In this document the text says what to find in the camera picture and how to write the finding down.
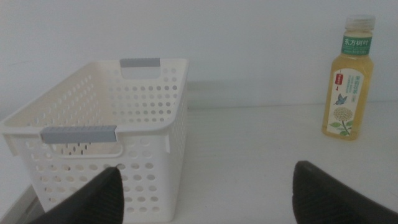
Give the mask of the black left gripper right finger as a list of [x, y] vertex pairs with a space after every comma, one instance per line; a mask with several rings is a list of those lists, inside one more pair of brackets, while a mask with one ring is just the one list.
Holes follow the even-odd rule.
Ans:
[[397, 212], [365, 197], [309, 161], [298, 161], [292, 206], [297, 223], [397, 223]]

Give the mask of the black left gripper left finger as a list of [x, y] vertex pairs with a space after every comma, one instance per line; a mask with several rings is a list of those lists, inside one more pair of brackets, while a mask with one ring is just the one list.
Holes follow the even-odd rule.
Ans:
[[124, 193], [121, 173], [108, 167], [33, 224], [122, 224]]

